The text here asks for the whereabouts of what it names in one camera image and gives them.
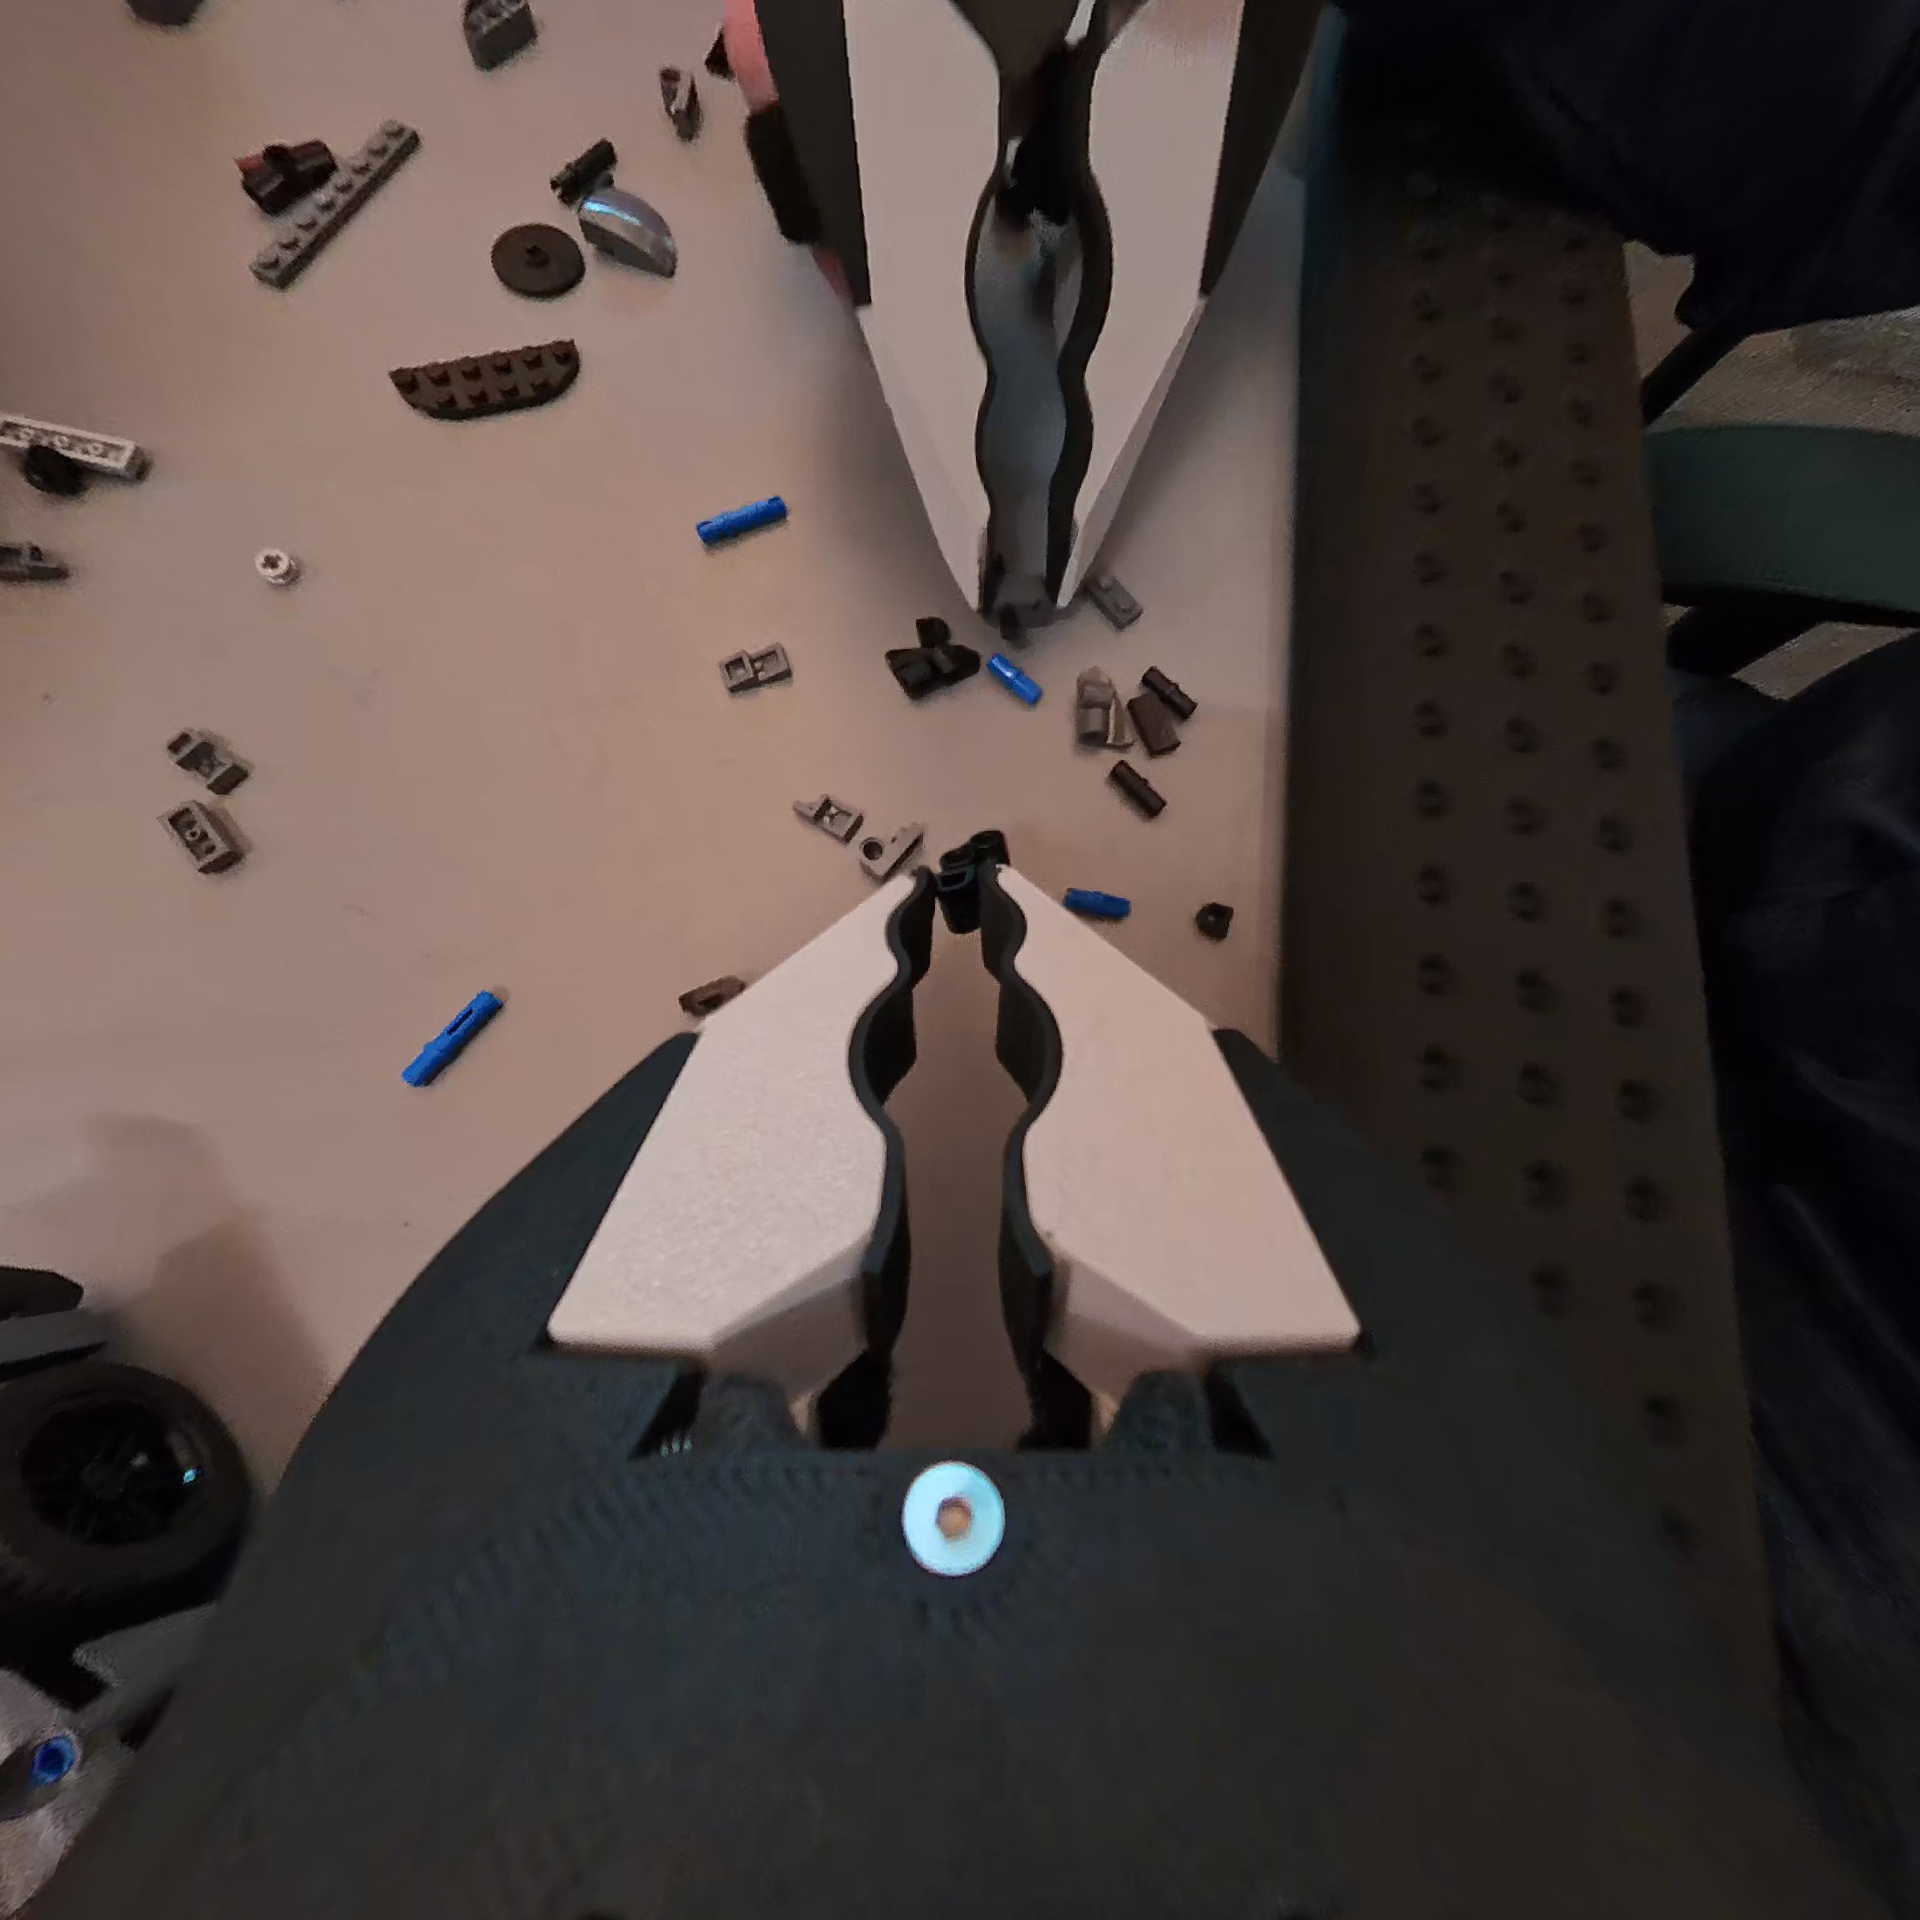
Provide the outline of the black round lego dish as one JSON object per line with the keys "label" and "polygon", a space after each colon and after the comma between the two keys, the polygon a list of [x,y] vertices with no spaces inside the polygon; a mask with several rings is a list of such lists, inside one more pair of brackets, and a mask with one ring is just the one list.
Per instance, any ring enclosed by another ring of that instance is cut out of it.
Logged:
{"label": "black round lego dish", "polygon": [[559,299],[586,280],[586,255],[573,236],[554,224],[517,224],[490,250],[490,265],[517,297]]}

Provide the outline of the black lego clip piece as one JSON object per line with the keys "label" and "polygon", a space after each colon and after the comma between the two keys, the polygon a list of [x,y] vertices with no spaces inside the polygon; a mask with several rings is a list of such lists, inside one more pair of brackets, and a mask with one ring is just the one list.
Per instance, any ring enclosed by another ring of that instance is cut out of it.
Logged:
{"label": "black lego clip piece", "polygon": [[273,142],[235,160],[247,199],[268,218],[282,218],[315,195],[338,171],[325,139]]}

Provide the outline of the shiny grey curved lego slope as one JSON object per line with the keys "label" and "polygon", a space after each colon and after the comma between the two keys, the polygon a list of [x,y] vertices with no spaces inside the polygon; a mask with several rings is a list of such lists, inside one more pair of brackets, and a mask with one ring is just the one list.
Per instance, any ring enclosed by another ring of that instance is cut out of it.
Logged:
{"label": "shiny grey curved lego slope", "polygon": [[579,224],[602,257],[661,280],[679,273],[679,243],[668,219],[642,196],[613,184],[584,195]]}

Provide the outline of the grey lego car model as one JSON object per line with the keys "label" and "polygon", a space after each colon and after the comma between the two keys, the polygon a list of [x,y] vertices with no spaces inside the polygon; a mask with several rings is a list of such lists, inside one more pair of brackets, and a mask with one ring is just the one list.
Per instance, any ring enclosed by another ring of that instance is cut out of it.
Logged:
{"label": "grey lego car model", "polygon": [[108,1346],[83,1286],[5,1267],[5,1915],[32,1910],[129,1775],[251,1522],[218,1412]]}

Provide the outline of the long dark grey lego plate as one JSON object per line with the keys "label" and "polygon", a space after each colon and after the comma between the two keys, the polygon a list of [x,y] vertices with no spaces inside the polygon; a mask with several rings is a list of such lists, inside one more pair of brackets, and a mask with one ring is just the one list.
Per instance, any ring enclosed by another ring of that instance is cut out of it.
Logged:
{"label": "long dark grey lego plate", "polygon": [[276,219],[273,236],[250,260],[251,276],[276,294],[289,290],[418,152],[418,128],[397,119],[384,121],[325,184]]}

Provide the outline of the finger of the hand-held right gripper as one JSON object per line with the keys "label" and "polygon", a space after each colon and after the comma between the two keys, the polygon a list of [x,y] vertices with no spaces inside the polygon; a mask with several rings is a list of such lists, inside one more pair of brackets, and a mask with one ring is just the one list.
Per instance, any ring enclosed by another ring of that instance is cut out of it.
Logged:
{"label": "finger of the hand-held right gripper", "polygon": [[1027,4],[847,4],[868,294],[858,328],[935,545],[975,614],[1017,545],[1024,326],[993,259]]}
{"label": "finger of the hand-held right gripper", "polygon": [[1092,4],[1063,98],[1071,264],[1044,582],[1067,609],[1113,527],[1207,305],[1240,2]]}

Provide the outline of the black curved lego wedge plate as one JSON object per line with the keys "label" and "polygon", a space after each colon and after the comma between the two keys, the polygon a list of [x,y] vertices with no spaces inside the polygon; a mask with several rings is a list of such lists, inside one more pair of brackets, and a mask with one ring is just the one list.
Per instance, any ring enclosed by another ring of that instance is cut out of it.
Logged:
{"label": "black curved lego wedge plate", "polygon": [[560,338],[394,368],[388,383],[418,416],[467,423],[544,410],[573,388],[580,371],[579,346]]}

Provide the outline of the person's right hand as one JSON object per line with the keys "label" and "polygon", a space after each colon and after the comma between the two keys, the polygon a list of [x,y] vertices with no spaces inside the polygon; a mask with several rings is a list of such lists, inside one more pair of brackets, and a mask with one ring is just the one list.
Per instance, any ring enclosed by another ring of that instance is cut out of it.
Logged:
{"label": "person's right hand", "polygon": [[787,244],[864,313],[873,299],[843,2],[728,2],[723,44],[743,138]]}

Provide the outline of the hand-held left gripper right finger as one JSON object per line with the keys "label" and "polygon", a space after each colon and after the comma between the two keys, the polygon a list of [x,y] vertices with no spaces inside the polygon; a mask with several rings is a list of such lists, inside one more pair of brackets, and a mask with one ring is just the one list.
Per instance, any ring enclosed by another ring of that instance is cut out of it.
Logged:
{"label": "hand-held left gripper right finger", "polygon": [[1003,1148],[999,1300],[1036,1425],[1143,1376],[1348,1353],[1361,1320],[1223,1050],[1016,868],[978,880]]}

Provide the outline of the black lego cross connector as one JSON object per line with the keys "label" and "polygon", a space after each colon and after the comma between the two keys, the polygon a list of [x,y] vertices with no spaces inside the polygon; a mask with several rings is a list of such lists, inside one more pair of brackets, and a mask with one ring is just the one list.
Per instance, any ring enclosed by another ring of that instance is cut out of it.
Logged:
{"label": "black lego cross connector", "polygon": [[891,648],[883,654],[888,672],[908,702],[957,689],[981,672],[981,654],[953,635],[948,619],[922,616],[914,622],[913,646]]}

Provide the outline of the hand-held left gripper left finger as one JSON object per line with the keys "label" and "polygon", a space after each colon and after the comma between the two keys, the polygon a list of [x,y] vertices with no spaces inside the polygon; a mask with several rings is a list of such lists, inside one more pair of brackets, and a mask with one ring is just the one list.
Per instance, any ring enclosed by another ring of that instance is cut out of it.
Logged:
{"label": "hand-held left gripper left finger", "polygon": [[547,1338],[813,1398],[906,1323],[906,1148],[932,876],[888,880],[709,1015]]}

